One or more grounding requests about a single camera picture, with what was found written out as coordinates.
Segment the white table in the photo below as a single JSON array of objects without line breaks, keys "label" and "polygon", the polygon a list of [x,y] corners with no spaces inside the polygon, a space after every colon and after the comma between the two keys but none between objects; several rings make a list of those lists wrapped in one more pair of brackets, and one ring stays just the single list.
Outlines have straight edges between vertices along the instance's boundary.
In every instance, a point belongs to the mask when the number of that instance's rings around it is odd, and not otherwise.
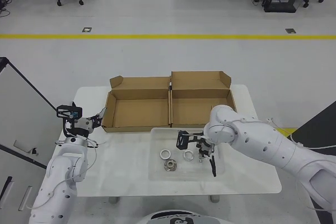
[{"label": "white table", "polygon": [[[105,106],[110,87],[81,87],[74,98],[83,108],[83,117],[93,116]],[[232,85],[239,113],[257,116],[248,89]],[[228,151],[230,178],[219,181],[152,181],[148,178],[150,133],[106,133],[97,128],[90,138],[101,145],[97,161],[77,184],[79,197],[120,197],[153,195],[220,195],[279,193],[281,183],[275,167],[253,160],[224,145]],[[95,152],[88,151],[88,163]]]}]

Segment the metal part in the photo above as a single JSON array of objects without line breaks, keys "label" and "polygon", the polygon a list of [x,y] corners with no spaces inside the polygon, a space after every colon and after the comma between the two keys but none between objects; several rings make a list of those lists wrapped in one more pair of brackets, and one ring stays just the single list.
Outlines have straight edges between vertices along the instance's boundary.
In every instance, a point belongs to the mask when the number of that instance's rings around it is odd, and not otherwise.
[{"label": "metal part", "polygon": [[175,171],[177,169],[177,162],[172,159],[166,160],[164,163],[164,169],[166,171]]},{"label": "metal part", "polygon": [[170,158],[171,155],[172,155],[171,152],[170,152],[169,150],[167,150],[166,148],[164,148],[164,149],[161,151],[161,153],[160,153],[160,156],[161,156],[161,159],[162,159],[162,160],[168,160],[168,159]]},{"label": "metal part", "polygon": [[185,161],[190,162],[194,159],[194,153],[191,150],[185,150],[183,152],[183,158],[184,158]]}]

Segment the white cable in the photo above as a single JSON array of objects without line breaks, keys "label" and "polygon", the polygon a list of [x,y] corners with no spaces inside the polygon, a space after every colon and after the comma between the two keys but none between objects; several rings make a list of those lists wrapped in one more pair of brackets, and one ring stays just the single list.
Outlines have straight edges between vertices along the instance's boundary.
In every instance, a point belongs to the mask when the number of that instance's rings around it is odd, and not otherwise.
[{"label": "white cable", "polygon": [[276,123],[273,121],[273,118],[271,119],[271,122],[279,129],[283,130],[284,132],[288,133],[289,134],[289,138],[291,139],[291,141],[295,144],[298,144],[300,147],[303,147],[303,148],[308,148],[310,150],[322,150],[324,148],[334,148],[336,147],[336,144],[333,145],[333,146],[324,146],[324,147],[316,147],[316,148],[311,148],[311,147],[305,147],[302,143],[299,144],[299,142],[295,142],[292,138],[292,133],[289,133],[288,131],[284,130],[283,128],[280,128],[279,126],[276,125]]},{"label": "white cable", "polygon": [[[293,140],[293,138],[292,138],[292,134],[290,134],[290,139],[291,139],[291,141],[292,141],[293,143],[298,144],[298,143],[296,143],[296,142]],[[324,147],[317,147],[317,148],[305,147],[305,146],[303,146],[302,144],[301,144],[301,146],[302,146],[303,148],[308,148],[308,149],[310,149],[310,150],[322,150],[322,149],[324,149],[324,148],[334,148],[334,147],[336,147],[336,144],[333,145],[333,146],[324,146]]]},{"label": "white cable", "polygon": [[45,203],[43,203],[42,205],[40,205],[40,206],[36,206],[36,207],[29,207],[29,206],[26,206],[26,208],[28,208],[28,209],[38,209],[38,208],[44,206],[44,205],[47,204],[47,203],[50,201],[50,199],[54,196],[54,192],[55,192],[55,190],[56,190],[56,188],[57,188],[58,185],[60,185],[60,184],[63,183],[63,182],[66,182],[67,180],[71,180],[71,179],[73,180],[74,178],[76,178],[76,177],[78,177],[78,176],[84,174],[84,173],[87,172],[91,167],[93,167],[93,165],[95,164],[95,162],[96,162],[96,160],[97,160],[97,150],[96,150],[96,148],[98,148],[98,146],[95,146],[95,145],[92,143],[92,142],[95,142],[95,141],[93,141],[93,140],[91,140],[91,139],[89,139],[89,138],[87,138],[87,140],[88,140],[88,142],[89,142],[90,144],[92,144],[92,146],[94,147],[94,150],[95,150],[95,160],[94,160],[94,162],[92,163],[92,165],[91,165],[89,168],[87,168],[85,171],[81,172],[80,174],[77,174],[76,176],[73,176],[73,177],[71,177],[71,178],[65,179],[65,180],[61,181],[60,183],[58,183],[58,184],[54,187],[54,189],[52,190],[52,192],[50,192],[50,193],[48,194],[49,199],[48,199]]},{"label": "white cable", "polygon": [[291,133],[286,131],[284,128],[280,128],[274,121],[273,121],[273,118],[271,118],[271,122],[279,129],[283,130],[285,133],[287,133],[289,136],[291,136]]},{"label": "white cable", "polygon": [[314,163],[314,162],[331,162],[331,163],[333,163],[333,164],[336,164],[336,162],[333,162],[333,161],[331,161],[331,160],[312,160],[312,161],[310,161],[310,162],[308,162],[307,164],[305,164],[305,165],[303,165],[299,170],[298,170],[298,172],[296,173],[296,182],[295,182],[295,188],[296,188],[296,193],[297,193],[297,196],[298,196],[298,199],[299,199],[299,201],[303,204],[303,205],[305,205],[307,208],[310,208],[310,209],[312,209],[312,210],[315,210],[315,211],[322,211],[322,212],[336,212],[336,209],[330,209],[330,210],[328,210],[328,209],[320,209],[320,208],[313,208],[313,207],[310,207],[309,205],[307,205],[307,204],[305,204],[303,201],[302,201],[302,199],[301,199],[301,197],[300,197],[300,195],[299,195],[299,193],[298,193],[298,190],[297,190],[297,181],[298,181],[298,175],[299,175],[299,173],[301,172],[301,170],[303,169],[303,168],[305,168],[306,166],[308,166],[308,165],[310,165],[310,164],[312,164],[312,163]]}]

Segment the box lid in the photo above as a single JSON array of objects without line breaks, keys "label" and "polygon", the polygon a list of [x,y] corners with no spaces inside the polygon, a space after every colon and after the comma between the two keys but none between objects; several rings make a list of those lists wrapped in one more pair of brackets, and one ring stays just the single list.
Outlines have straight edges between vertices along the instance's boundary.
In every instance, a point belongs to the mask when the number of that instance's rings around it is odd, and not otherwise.
[{"label": "box lid", "polygon": [[122,77],[110,79],[112,90],[155,89],[168,90],[170,77]]},{"label": "box lid", "polygon": [[173,90],[229,89],[231,78],[222,71],[172,72]]}]

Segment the metal nut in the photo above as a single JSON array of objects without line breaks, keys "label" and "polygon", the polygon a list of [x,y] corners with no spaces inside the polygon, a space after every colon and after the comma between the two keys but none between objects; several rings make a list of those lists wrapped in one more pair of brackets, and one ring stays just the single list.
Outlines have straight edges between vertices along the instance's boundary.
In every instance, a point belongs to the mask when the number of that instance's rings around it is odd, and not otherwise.
[{"label": "metal nut", "polygon": [[177,162],[172,159],[166,160],[164,162],[164,169],[166,171],[175,171],[177,169]]}]

